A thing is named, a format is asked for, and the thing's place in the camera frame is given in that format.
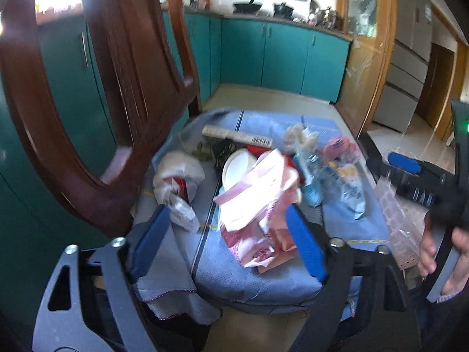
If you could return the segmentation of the right hand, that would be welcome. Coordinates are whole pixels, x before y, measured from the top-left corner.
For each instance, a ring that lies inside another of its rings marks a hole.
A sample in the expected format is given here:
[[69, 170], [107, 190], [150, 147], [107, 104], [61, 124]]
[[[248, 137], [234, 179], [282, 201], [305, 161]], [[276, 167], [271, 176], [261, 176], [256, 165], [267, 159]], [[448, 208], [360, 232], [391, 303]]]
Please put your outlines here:
[[[432, 221], [430, 214], [427, 213], [424, 217], [424, 233], [422, 235], [420, 244], [420, 261], [417, 265], [422, 277], [427, 277], [429, 274], [436, 271], [436, 243], [432, 238]], [[468, 282], [468, 232], [456, 227], [451, 235], [451, 241], [454, 247], [459, 250], [459, 259], [453, 269], [449, 279], [444, 284], [440, 295], [446, 297], [453, 297], [458, 295], [466, 286]]]

